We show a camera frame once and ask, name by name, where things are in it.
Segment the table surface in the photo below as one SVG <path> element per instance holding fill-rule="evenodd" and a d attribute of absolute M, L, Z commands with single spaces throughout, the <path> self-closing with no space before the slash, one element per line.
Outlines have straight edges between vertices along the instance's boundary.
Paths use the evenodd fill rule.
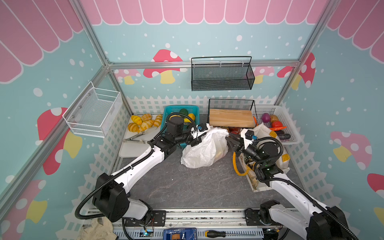
<path fill-rule="evenodd" d="M 202 122 L 206 118 L 206 115 L 200 115 Z M 182 150 L 177 148 L 162 163 L 154 166 L 133 186 L 130 191 L 131 198 L 142 199 L 155 209 L 257 208 L 268 200 L 276 200 L 285 207 L 292 207 L 275 190 L 252 192 L 247 178 L 235 173 L 231 150 L 212 166 L 198 169 L 190 169 L 182 165 L 181 156 Z M 134 158 L 124 158 L 121 167 L 132 160 Z M 302 187 L 291 162 L 289 167 L 288 177 Z"/>

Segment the green fruit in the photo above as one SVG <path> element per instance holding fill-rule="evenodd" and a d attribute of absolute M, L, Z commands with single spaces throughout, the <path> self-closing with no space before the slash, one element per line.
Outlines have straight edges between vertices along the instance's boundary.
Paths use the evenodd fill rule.
<path fill-rule="evenodd" d="M 185 108 L 182 108 L 182 109 L 180 109 L 179 113 L 184 114 L 184 115 L 188 115 L 188 110 Z"/>

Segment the white cutting board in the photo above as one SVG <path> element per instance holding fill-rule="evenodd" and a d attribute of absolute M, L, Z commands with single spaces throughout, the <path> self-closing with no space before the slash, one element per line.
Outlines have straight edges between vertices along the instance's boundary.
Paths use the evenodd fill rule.
<path fill-rule="evenodd" d="M 156 134 L 158 134 L 160 132 L 160 127 L 158 127 L 155 131 L 153 132 L 150 132 L 148 134 L 144 134 L 140 137 L 137 137 L 135 138 L 135 140 L 144 140 L 144 141 L 149 141 L 151 140 L 152 138 L 154 138 L 154 136 L 156 136 Z M 126 129 L 126 132 L 124 134 L 124 139 L 126 138 L 130 138 L 132 137 L 133 135 L 136 135 L 137 132 L 130 132 L 128 131 L 128 128 Z M 147 148 L 149 147 L 149 144 L 143 144 L 143 143 L 139 143 L 139 142 L 132 142 L 132 141 L 127 141 L 127 142 L 123 142 L 121 144 L 121 148 L 120 148 L 120 151 L 119 151 L 119 156 L 120 157 L 138 157 L 140 156 L 143 152 L 145 152 L 145 150 L 147 150 Z"/>

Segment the yellow patch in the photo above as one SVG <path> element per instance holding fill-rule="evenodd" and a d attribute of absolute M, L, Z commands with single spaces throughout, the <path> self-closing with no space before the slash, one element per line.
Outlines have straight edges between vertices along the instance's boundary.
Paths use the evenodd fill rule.
<path fill-rule="evenodd" d="M 335 148 L 333 150 L 333 153 L 336 155 L 336 157 L 341 161 L 341 162 L 346 162 L 347 158 L 352 156 L 352 153 L 346 149 L 343 146 L 340 146 L 339 148 Z"/>
<path fill-rule="evenodd" d="M 275 133 L 275 131 L 271 131 L 271 132 L 269 133 L 269 135 L 270 135 L 271 137 L 274 137 L 274 138 L 277 137 L 277 134 Z"/>
<path fill-rule="evenodd" d="M 292 89 L 293 90 L 298 90 L 299 89 L 299 83 L 300 83 L 300 80 L 302 80 L 303 78 L 300 76 L 300 75 L 297 75 L 291 85 Z"/>
<path fill-rule="evenodd" d="M 381 207 L 375 207 L 373 210 L 376 213 L 377 218 L 384 225 L 384 209 Z"/>
<path fill-rule="evenodd" d="M 132 85 L 134 83 L 135 83 L 135 81 L 132 79 L 131 76 L 124 77 L 124 84 L 125 85 Z"/>
<path fill-rule="evenodd" d="M 33 200 L 31 202 L 31 205 L 29 205 L 28 211 L 26 212 L 25 219 L 30 219 L 34 223 L 38 223 L 42 218 L 43 214 L 45 213 L 47 206 L 48 206 L 47 201 L 37 202 Z"/>
<path fill-rule="evenodd" d="M 263 82 L 263 75 L 259 75 L 255 77 L 255 81 L 253 82 L 253 84 L 260 84 L 262 82 Z"/>
<path fill-rule="evenodd" d="M 283 162 L 291 160 L 291 157 L 288 154 L 284 154 L 281 157 L 283 159 Z"/>
<path fill-rule="evenodd" d="M 64 150 L 70 154 L 71 158 L 75 158 L 79 153 L 82 144 L 82 137 L 76 136 L 69 131 L 64 140 Z"/>
<path fill-rule="evenodd" d="M 171 84 L 175 82 L 175 78 L 172 75 L 172 70 L 164 71 L 160 73 L 161 80 L 160 83 L 162 84 Z"/>

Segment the screwdriver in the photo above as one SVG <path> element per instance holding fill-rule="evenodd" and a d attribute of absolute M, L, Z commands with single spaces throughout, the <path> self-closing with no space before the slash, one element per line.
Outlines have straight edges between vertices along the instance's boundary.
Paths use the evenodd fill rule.
<path fill-rule="evenodd" d="M 225 237 L 225 236 L 256 236 L 254 234 L 226 234 L 225 232 L 219 232 L 215 230 L 208 230 L 205 232 L 205 236 L 209 238 Z"/>

